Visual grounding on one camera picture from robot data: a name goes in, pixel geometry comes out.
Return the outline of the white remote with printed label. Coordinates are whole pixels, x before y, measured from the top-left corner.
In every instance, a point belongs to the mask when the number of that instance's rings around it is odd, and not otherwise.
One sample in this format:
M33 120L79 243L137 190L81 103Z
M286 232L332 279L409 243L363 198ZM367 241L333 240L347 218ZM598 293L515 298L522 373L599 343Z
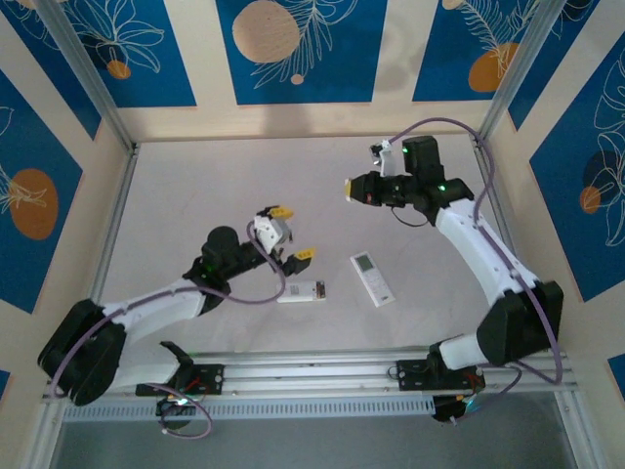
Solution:
M326 298L323 280L287 281L283 293L276 299L279 304L309 303Z

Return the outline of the white remote with display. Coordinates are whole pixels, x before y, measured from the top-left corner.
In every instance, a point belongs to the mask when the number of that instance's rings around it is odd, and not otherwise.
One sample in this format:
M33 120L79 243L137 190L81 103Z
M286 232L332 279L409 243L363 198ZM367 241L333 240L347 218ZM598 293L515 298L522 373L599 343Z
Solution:
M351 262L376 308L395 301L395 296L368 252L355 254Z

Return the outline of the black electronics box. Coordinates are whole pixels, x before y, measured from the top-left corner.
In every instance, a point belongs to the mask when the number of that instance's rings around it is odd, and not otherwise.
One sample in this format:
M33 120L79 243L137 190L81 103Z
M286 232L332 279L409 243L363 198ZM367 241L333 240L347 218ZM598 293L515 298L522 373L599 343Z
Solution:
M434 396L433 419L443 424L457 426L460 421L469 417L476 397L477 394Z
M166 397L156 403L155 415L163 433L178 431L189 425L195 406L188 399Z

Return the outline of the aluminium frame rail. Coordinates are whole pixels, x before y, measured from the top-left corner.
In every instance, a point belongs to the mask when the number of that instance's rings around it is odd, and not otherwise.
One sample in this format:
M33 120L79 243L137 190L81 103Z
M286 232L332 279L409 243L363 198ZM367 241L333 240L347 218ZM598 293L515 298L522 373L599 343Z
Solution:
M124 168L119 190L114 200L113 209L105 233L103 249L88 293L88 297L96 303L101 301L104 292L107 273L136 171L140 150L141 145L136 144Z
M508 249L517 255L511 224L508 220L509 199L498 180L495 159L488 144L484 144L478 137L472 137L474 154L479 166L479 171L484 182L485 196L481 211L492 225L493 230L499 234Z

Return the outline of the wide aluminium base rail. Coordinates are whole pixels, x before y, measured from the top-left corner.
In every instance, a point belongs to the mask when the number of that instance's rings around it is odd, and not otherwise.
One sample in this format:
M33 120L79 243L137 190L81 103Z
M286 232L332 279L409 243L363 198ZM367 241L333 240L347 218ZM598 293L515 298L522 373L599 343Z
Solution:
M425 360L428 350L409 347L380 350L344 350L270 353L197 353L194 364L220 363L225 366L222 396L241 398L330 398L378 396L400 392L396 362ZM520 364L502 367L483 365L484 393L575 391L577 382L570 364L562 359L562 380L555 378L556 364L550 353L542 352ZM456 395L471 391L419 392L423 395Z

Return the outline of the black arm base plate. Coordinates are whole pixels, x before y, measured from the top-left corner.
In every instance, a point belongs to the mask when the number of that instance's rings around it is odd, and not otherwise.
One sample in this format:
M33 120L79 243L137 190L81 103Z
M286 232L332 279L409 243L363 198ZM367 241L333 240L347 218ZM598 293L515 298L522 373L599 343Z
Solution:
M220 363L195 364L178 371L166 385L185 395L221 395L225 381L225 366Z
M457 370L447 368L436 358L396 362L400 391L481 391L485 380L476 366Z

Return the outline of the aluminium frame post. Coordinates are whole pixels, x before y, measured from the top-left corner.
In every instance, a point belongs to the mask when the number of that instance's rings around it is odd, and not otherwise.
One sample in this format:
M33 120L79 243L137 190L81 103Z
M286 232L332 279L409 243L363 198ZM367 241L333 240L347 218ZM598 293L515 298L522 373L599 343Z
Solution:
M507 111L537 55L548 38L553 25L563 12L567 0L540 0L534 17L495 92L478 133L488 140Z
M554 393L578 469L607 469L603 451L579 391Z
M113 136L131 157L137 144L123 122L118 108L92 63L80 38L56 0L32 0L38 16L60 49L73 74Z
M58 438L63 426L65 401L39 405L20 469L50 469Z

